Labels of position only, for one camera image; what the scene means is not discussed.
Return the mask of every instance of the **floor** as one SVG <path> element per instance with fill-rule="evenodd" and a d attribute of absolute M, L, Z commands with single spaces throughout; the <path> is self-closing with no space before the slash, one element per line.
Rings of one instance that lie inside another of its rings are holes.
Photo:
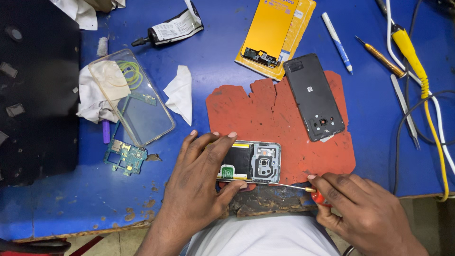
<path fill-rule="evenodd" d="M 414 235 L 428 250 L 430 256 L 453 254 L 451 242 L 455 235 L 455 221 L 451 221 L 450 217 L 455 213 L 455 200 L 439 204 L 432 198 L 404 199 L 401 200 L 401 204 L 406 210 Z M 130 230 L 111 233 L 84 256 L 133 256 L 146 232 L 147 230 Z M 330 230 L 328 233 L 343 253 L 349 244 Z M 93 237 L 95 236 L 69 238 L 68 241 L 72 243 L 72 247 L 65 256 L 70 255 Z M 357 251 L 351 254 L 351 256 L 359 255 L 361 254 Z"/>

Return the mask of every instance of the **white cable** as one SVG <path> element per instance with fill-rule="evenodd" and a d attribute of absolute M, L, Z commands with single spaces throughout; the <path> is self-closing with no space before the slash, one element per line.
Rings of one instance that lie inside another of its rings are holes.
<path fill-rule="evenodd" d="M 394 52 L 392 51 L 392 46 L 391 46 L 391 30 L 392 30 L 392 25 L 391 25 L 391 10 L 390 10 L 390 0 L 386 0 L 386 8 L 387 8 L 387 50 L 389 50 L 390 56 L 392 56 L 392 59 L 400 66 L 403 70 L 406 70 L 404 65 L 399 61 L 399 59 L 395 56 Z M 414 75 L 411 71 L 408 71 L 409 75 L 419 84 L 422 85 L 422 82 L 420 79 Z M 441 139 L 441 143 L 445 143 L 445 138 L 444 138 L 444 131 L 442 129 L 442 116 L 441 116 L 441 109 L 439 107 L 439 102 L 436 99 L 436 97 L 431 98 L 433 100 L 433 103 L 435 104 L 435 109 L 436 109 L 436 117 L 438 119 L 438 131 L 439 131 L 439 137 Z M 444 151 L 444 155 L 447 158 L 447 161 L 449 162 L 450 168 L 452 169 L 452 172 L 455 174 L 455 164 L 454 161 L 452 160 L 449 150 L 447 149 L 446 145 L 442 145 L 442 150 Z"/>

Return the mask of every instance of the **green sticker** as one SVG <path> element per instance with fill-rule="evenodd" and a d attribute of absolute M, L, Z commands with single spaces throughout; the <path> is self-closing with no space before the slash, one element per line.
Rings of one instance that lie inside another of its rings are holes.
<path fill-rule="evenodd" d="M 221 178 L 232 179 L 234 177 L 234 166 L 230 164 L 224 164 L 221 166 Z"/>

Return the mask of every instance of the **transparent silicone case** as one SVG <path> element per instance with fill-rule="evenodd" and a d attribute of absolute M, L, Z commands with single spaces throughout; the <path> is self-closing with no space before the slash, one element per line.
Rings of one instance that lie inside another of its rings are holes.
<path fill-rule="evenodd" d="M 174 120 L 130 49 L 93 61 L 88 69 L 137 147 L 175 128 Z"/>

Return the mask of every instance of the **human hand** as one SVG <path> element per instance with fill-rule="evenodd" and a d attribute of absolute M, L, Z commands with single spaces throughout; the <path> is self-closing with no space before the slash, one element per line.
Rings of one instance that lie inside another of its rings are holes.
<path fill-rule="evenodd" d="M 161 209 L 137 255 L 178 254 L 196 232 L 225 211 L 239 189 L 247 187 L 245 181 L 236 180 L 219 193 L 215 190 L 221 163 L 237 134 L 220 137 L 213 132 L 194 140 L 196 136 L 193 130 L 183 141 Z"/>
<path fill-rule="evenodd" d="M 355 174 L 309 175 L 308 180 L 343 217 L 318 205 L 316 220 L 365 255 L 427 256 L 412 234 L 396 196 Z"/>

